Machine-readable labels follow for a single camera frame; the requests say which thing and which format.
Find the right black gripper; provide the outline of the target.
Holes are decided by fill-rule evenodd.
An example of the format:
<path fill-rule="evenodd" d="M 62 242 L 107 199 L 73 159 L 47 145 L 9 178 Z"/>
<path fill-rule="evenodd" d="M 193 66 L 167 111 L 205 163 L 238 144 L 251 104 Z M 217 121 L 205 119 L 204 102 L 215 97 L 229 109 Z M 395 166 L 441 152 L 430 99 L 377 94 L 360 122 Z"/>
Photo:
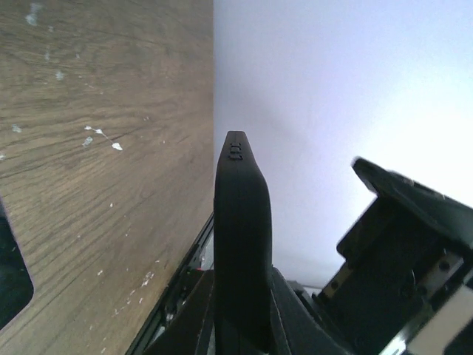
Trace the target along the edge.
<path fill-rule="evenodd" d="M 404 354 L 472 273 L 472 208 L 363 158 L 353 171 L 375 199 L 316 300 L 355 354 Z"/>

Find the black phone case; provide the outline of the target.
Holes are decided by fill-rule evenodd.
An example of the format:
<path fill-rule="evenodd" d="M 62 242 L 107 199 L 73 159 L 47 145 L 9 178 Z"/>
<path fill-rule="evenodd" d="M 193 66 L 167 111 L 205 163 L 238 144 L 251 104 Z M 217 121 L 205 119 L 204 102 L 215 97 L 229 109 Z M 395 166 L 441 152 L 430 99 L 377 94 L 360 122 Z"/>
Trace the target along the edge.
<path fill-rule="evenodd" d="M 230 131 L 214 190 L 217 354 L 266 354 L 272 339 L 272 225 L 268 186 L 247 135 Z"/>

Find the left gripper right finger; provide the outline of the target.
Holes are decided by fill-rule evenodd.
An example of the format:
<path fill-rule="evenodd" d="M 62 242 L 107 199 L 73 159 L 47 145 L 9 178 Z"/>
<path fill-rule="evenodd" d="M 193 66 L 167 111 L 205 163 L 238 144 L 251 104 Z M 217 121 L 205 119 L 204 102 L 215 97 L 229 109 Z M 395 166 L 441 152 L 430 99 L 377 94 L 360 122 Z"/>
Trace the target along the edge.
<path fill-rule="evenodd" d="M 270 325 L 271 354 L 351 353 L 312 318 L 277 268 L 272 269 Z"/>

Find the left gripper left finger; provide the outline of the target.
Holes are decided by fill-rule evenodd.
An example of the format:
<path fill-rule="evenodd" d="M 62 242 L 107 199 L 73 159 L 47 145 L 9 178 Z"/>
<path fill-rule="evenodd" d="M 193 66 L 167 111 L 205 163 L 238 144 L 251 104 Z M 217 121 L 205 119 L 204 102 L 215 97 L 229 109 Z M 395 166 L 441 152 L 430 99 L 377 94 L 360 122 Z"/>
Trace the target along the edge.
<path fill-rule="evenodd" d="M 204 271 L 170 326 L 144 354 L 207 354 L 214 327 L 214 272 Z"/>

